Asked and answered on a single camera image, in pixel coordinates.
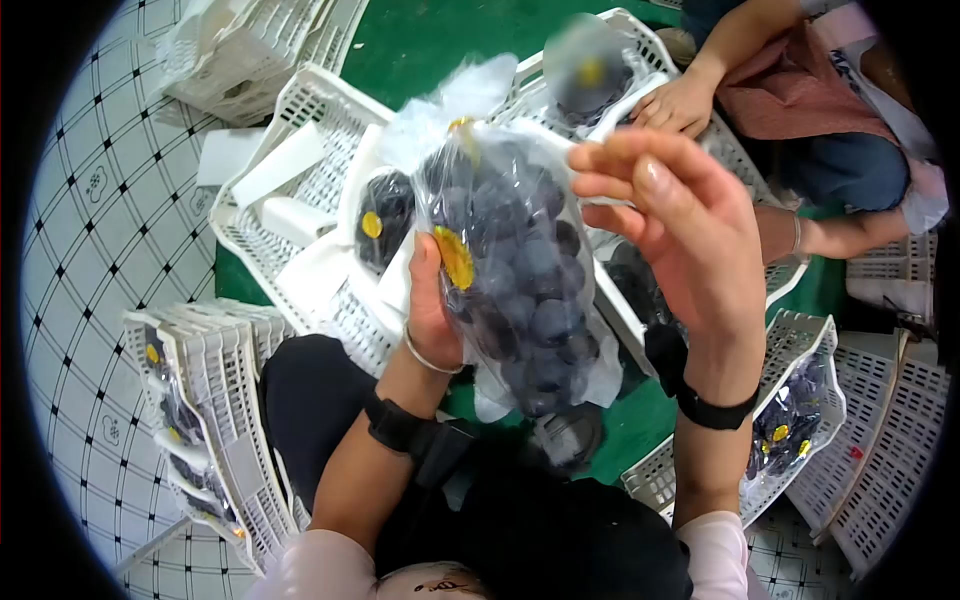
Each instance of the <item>black wristband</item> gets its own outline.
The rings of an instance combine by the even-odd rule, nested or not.
[[[364,411],[370,420],[368,431],[371,437],[394,452],[404,454],[410,453],[414,439],[423,427],[435,422],[411,415],[389,398],[381,400],[374,393],[365,399]]]
[[[736,406],[714,406],[705,402],[699,394],[684,383],[677,392],[677,406],[684,415],[702,427],[716,430],[736,430],[747,415],[754,412],[759,400],[760,386],[747,401]]]

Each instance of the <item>person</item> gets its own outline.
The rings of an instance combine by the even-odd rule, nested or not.
[[[678,80],[640,100],[635,125],[695,137],[716,93],[741,133],[782,140],[772,185],[779,195],[859,210],[813,221],[759,205],[765,262],[794,252],[851,258],[944,217],[936,145],[856,3],[684,0],[683,10],[685,31],[663,36],[678,57],[693,55],[683,50],[692,42],[695,57]]]
[[[287,341],[266,364],[268,433],[312,518],[248,597],[747,598],[739,481],[766,341],[749,193],[694,142],[666,132],[621,130],[575,147],[568,161],[577,195],[632,203],[585,206],[583,216],[649,261],[689,331],[686,384],[708,410],[747,406],[726,428],[678,412],[672,530],[620,489],[509,462],[481,469],[457,512],[411,484],[415,461],[374,437],[356,398],[375,393],[432,420],[462,360],[437,245],[419,233],[407,340],[378,381],[323,336]]]

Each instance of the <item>fingernail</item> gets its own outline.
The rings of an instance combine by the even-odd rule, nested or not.
[[[670,174],[661,162],[648,158],[640,171],[640,183],[651,194],[662,197],[670,187]]]

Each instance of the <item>green floor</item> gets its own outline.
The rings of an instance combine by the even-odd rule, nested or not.
[[[464,57],[489,58],[513,52],[521,59],[543,48],[574,12],[602,12],[621,6],[654,29],[677,26],[680,13],[646,2],[623,0],[418,0],[395,8],[392,0],[371,0],[353,43],[363,43],[347,56],[341,76],[389,108],[399,109],[410,97],[434,89]],[[803,280],[771,307],[813,315],[837,313],[844,298],[843,261],[814,257]],[[217,296],[268,304],[238,258],[217,247]],[[451,387],[447,412],[473,419],[473,391],[468,381]],[[660,385],[646,380],[636,364],[624,358],[624,385],[618,400],[604,413],[606,440],[585,476],[612,484],[673,431],[676,404]],[[511,414],[492,428],[513,428],[522,419]]]

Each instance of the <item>silver bracelet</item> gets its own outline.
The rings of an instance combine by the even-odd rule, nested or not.
[[[793,250],[791,254],[796,254],[800,250],[800,217],[793,213]]]
[[[445,372],[445,373],[448,374],[448,375],[455,375],[455,374],[457,374],[458,372],[460,372],[460,371],[462,371],[462,370],[464,369],[464,366],[463,366],[463,365],[457,367],[457,368],[454,369],[454,370],[441,369],[440,367],[437,367],[436,365],[434,365],[433,363],[431,363],[431,362],[428,361],[427,359],[425,359],[425,358],[423,358],[422,356],[420,356],[420,353],[417,352],[417,349],[416,349],[416,348],[414,348],[414,343],[413,343],[413,341],[410,339],[410,324],[409,324],[409,323],[403,324],[403,341],[406,342],[407,347],[410,349],[410,353],[414,355],[414,358],[416,358],[416,359],[420,362],[420,364],[424,365],[427,369],[432,369],[433,371],[436,371],[436,372]]]

